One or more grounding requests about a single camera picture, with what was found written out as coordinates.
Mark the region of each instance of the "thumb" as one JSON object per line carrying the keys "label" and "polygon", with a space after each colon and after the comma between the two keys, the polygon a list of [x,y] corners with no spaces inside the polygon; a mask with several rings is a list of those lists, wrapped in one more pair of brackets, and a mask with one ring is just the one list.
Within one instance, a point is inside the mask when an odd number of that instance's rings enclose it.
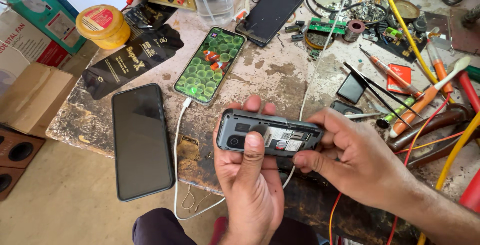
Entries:
{"label": "thumb", "polygon": [[238,170],[236,182],[253,187],[260,176],[260,170],[265,157],[264,139],[256,131],[251,131],[245,137],[245,151]]}
{"label": "thumb", "polygon": [[332,181],[343,170],[342,163],[313,150],[300,151],[293,156],[293,163],[297,168],[310,168]]}

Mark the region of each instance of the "power plug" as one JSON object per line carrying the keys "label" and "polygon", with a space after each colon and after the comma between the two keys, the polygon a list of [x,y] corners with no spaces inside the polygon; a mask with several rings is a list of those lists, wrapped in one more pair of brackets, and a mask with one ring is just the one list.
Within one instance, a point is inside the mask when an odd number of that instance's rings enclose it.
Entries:
{"label": "power plug", "polygon": [[239,6],[237,7],[236,13],[233,16],[233,20],[236,24],[240,20],[245,19],[250,14],[250,0],[241,0]]}

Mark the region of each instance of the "phone camera module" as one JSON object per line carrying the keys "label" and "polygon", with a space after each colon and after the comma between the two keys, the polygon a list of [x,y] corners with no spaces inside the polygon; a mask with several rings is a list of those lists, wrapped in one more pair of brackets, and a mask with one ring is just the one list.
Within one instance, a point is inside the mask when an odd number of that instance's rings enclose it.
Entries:
{"label": "phone camera module", "polygon": [[242,135],[231,135],[227,142],[226,145],[231,148],[239,148],[239,149],[244,149],[245,148],[245,137]]}

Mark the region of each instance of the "yellow container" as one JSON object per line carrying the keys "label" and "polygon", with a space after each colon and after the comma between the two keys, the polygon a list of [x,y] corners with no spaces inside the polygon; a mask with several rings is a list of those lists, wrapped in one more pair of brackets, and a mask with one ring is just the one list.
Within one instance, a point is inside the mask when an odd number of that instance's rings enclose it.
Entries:
{"label": "yellow container", "polygon": [[124,45],[131,32],[123,14],[110,5],[89,7],[77,16],[76,24],[82,36],[107,50]]}

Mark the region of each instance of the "tweezers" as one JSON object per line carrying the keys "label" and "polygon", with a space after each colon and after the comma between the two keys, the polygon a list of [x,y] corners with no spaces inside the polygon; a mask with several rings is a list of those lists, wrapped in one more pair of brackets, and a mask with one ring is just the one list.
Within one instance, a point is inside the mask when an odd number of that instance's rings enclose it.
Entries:
{"label": "tweezers", "polygon": [[399,98],[397,98],[395,95],[393,95],[392,93],[390,93],[390,91],[386,90],[385,88],[381,87],[378,83],[374,82],[373,80],[371,80],[370,78],[366,77],[365,75],[363,75],[361,72],[359,72],[356,68],[354,68],[352,65],[350,65],[348,62],[343,62],[343,64],[345,65],[345,67],[349,68],[351,73],[353,73],[354,75],[358,76],[357,77],[357,81],[360,82],[361,85],[365,86],[365,87],[368,87],[368,89],[370,89],[370,91],[392,112],[396,115],[396,117],[398,117],[398,119],[402,120],[405,124],[409,125],[410,127],[412,127],[409,123],[405,122],[405,120],[397,113],[395,112],[395,109],[393,109],[393,107],[391,107],[388,102],[386,100],[384,100],[382,98],[382,96],[380,94],[378,94],[378,92],[375,90],[374,87],[378,88],[380,91],[382,91],[383,93],[387,94],[387,96],[391,97],[393,100],[395,100],[396,102],[400,103],[401,105],[403,105],[405,108],[407,108],[408,110],[412,111],[414,114],[416,114],[417,116],[419,116],[420,118],[423,119],[423,117],[421,117],[414,109],[412,109],[410,106],[406,105],[403,101],[401,101]]}

